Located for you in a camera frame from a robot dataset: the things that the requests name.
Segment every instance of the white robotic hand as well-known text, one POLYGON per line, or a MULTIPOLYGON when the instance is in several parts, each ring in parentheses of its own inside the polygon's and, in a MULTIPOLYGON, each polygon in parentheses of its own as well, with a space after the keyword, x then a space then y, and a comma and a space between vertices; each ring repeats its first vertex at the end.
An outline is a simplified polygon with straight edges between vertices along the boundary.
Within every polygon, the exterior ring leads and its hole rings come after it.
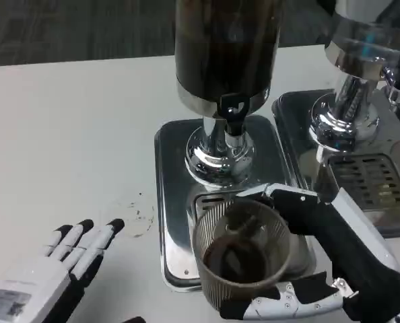
POLYGON ((104 251, 124 228, 115 219, 89 242, 82 236, 94 223, 63 225, 52 233, 42 255, 21 261, 0 282, 0 323, 64 323, 95 277, 104 251))

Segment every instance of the ribbed plastic cup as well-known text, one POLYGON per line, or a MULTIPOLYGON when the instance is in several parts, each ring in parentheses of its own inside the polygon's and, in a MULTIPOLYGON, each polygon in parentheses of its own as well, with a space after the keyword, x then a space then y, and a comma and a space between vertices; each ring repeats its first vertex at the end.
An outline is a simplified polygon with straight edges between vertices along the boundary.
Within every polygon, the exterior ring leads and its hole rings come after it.
POLYGON ((195 260, 208 302, 220 310, 225 299, 256 298, 262 291, 274 286, 290 262, 291 243, 290 230, 285 221, 276 211, 260 202, 240 199, 230 205, 224 203, 208 210, 198 220, 193 232, 195 260), (265 278, 256 283, 241 284, 215 275, 203 261, 206 250, 215 239, 224 235, 243 234, 241 232, 244 231, 246 220, 252 219, 255 219, 257 227, 254 228, 254 234, 251 228, 250 239, 265 256, 265 278))

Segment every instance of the label sticker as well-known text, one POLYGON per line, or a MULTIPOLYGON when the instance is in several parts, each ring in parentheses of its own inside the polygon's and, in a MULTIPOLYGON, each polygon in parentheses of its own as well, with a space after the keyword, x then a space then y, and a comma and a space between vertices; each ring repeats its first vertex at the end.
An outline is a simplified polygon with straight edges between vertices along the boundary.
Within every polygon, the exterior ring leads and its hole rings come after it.
POLYGON ((30 298, 31 295, 27 293, 0 289, 0 320, 15 322, 30 298))

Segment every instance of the white table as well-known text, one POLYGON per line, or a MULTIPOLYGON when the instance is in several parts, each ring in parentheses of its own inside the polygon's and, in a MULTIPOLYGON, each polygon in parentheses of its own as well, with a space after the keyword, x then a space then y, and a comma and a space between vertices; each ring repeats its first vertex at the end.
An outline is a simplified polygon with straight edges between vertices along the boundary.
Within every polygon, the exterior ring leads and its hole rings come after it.
MULTIPOLYGON (((271 118, 285 92, 332 87, 335 75, 322 46, 279 49, 259 114, 271 118)), ((123 217, 73 321, 221 321, 200 292, 173 292, 160 272, 154 135, 197 117, 178 99, 173 57, 0 67, 0 275, 62 224, 123 217)), ((389 243, 400 262, 400 239, 389 243)), ((304 322, 332 320, 347 322, 341 312, 304 322)))

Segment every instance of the robot finger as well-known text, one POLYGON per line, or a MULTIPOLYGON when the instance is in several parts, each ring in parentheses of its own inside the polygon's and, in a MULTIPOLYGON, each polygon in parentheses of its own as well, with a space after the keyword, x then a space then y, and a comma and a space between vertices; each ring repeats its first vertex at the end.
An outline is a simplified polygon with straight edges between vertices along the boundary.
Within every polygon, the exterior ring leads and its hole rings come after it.
POLYGON ((65 224, 53 231, 48 242, 43 246, 42 254, 44 256, 51 254, 55 247, 58 246, 61 240, 69 233, 72 227, 72 225, 65 224))
POLYGON ((50 257, 63 260, 68 255, 73 247, 76 247, 81 237, 90 231, 94 226, 94 222, 90 219, 83 220, 74 225, 68 234, 61 240, 58 246, 55 247, 50 257))
POLYGON ((65 257, 63 260, 63 265, 70 271, 82 257, 86 249, 91 246, 92 242, 100 235, 100 230, 96 230, 95 232, 90 232, 89 236, 84 235, 77 247, 73 248, 71 252, 65 257))
POLYGON ((124 228, 122 219, 115 219, 105 225, 92 240, 85 252, 82 253, 71 273, 78 279, 92 280, 101 264, 103 253, 114 237, 124 228))

